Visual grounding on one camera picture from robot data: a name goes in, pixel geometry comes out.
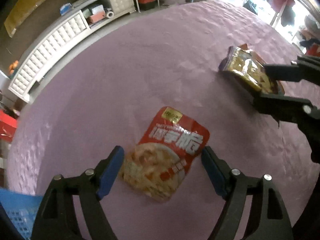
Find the screw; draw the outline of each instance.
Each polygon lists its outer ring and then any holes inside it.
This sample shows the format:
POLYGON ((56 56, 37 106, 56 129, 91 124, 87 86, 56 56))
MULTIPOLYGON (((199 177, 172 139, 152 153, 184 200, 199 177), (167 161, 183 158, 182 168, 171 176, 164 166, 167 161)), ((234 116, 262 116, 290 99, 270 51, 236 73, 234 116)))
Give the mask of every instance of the screw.
POLYGON ((263 177, 265 180, 272 180, 272 177, 269 174, 265 174, 263 177))
POLYGON ((304 105, 302 108, 306 114, 311 114, 311 107, 310 106, 304 105))
POLYGON ((55 175, 53 177, 54 180, 59 180, 59 179, 62 179, 62 175, 61 174, 58 174, 58 175, 55 175))
POLYGON ((87 176, 91 176, 94 174, 94 169, 87 169, 85 172, 84 172, 87 176))
POLYGON ((235 176, 238 176, 240 175, 241 171, 239 171, 238 169, 233 169, 232 171, 232 174, 235 175, 235 176))

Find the purple table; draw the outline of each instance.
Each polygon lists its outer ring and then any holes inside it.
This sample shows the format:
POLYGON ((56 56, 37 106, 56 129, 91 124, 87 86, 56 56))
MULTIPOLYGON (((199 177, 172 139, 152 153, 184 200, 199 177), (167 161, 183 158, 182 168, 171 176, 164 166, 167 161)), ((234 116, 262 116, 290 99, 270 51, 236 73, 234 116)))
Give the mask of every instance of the purple table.
MULTIPOLYGON (((288 64, 298 54, 254 14, 219 1, 165 9, 100 39, 65 66, 23 112, 9 154, 10 189, 43 194, 55 174, 77 176, 115 145, 131 150, 156 112, 169 105, 208 128, 208 145, 232 168, 248 176, 271 174, 295 223, 319 167, 311 162, 310 147, 296 125, 278 128, 218 74, 228 47, 242 43, 267 63, 288 64)), ((320 104, 320 89, 313 84, 288 82, 284 89, 320 104)), ((210 235, 224 201, 196 158, 166 203, 117 179, 101 204, 119 239, 200 240, 210 235)))

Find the tissue box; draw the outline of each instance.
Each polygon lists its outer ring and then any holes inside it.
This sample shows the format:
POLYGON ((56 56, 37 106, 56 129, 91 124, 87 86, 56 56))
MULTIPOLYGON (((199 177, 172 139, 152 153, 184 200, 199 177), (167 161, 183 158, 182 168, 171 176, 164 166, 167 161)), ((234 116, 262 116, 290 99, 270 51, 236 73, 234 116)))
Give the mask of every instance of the tissue box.
POLYGON ((102 4, 91 8, 92 14, 97 14, 98 12, 102 12, 102 11, 104 11, 102 4))

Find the red snack bag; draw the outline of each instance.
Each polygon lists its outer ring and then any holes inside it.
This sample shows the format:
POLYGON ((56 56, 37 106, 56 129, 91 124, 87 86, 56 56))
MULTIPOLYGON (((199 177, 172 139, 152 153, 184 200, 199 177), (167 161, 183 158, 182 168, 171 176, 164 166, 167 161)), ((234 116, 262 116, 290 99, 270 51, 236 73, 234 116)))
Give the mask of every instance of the red snack bag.
POLYGON ((125 157, 119 174, 156 200, 167 200, 209 136, 209 131, 195 120, 169 106, 162 107, 134 151, 125 157))

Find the blue gripper pad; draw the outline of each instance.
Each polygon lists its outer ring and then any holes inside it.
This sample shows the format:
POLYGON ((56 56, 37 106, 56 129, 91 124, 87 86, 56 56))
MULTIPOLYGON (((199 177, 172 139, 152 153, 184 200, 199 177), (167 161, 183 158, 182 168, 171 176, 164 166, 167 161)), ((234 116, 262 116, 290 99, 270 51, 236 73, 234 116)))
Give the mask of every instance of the blue gripper pad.
MULTIPOLYGON (((219 166, 217 165, 213 156, 210 154, 207 148, 208 147, 205 147, 202 150, 202 165, 204 166, 217 195, 221 196, 223 199, 226 199, 231 191, 231 188, 229 187, 228 178, 226 178, 226 176, 223 174, 222 170, 219 168, 219 166)), ((225 161, 218 159, 216 155, 214 155, 214 157, 216 161, 223 162, 223 168, 225 168, 225 170, 230 169, 228 168, 228 165, 225 161)))
POLYGON ((124 160, 124 150, 116 146, 109 156, 110 161, 99 178, 97 197, 101 200, 108 195, 124 160))

